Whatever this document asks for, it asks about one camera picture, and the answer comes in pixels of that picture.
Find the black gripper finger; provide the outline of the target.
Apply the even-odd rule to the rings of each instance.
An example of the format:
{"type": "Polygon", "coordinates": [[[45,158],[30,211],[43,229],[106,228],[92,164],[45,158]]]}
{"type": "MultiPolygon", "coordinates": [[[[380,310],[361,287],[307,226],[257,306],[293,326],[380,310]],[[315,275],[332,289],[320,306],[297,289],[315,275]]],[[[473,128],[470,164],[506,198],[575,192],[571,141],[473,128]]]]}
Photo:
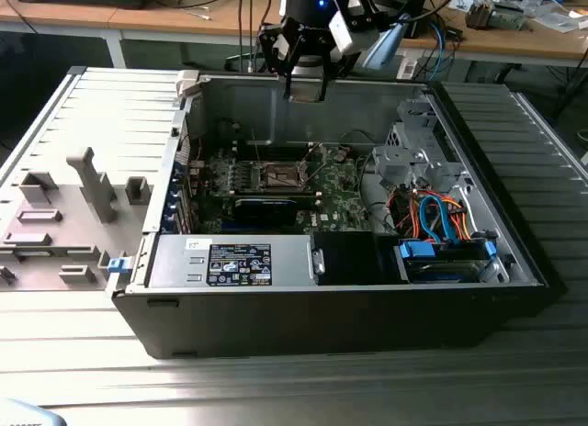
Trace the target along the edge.
{"type": "Polygon", "coordinates": [[[331,59],[332,47],[321,46],[322,57],[322,81],[319,90],[319,99],[323,100],[326,95],[328,83],[334,80],[346,78],[355,66],[355,55],[343,55],[338,61],[331,59]]]}
{"type": "Polygon", "coordinates": [[[263,25],[258,33],[268,71],[284,82],[284,99],[290,98],[292,73],[300,59],[300,33],[300,23],[263,25]]]}

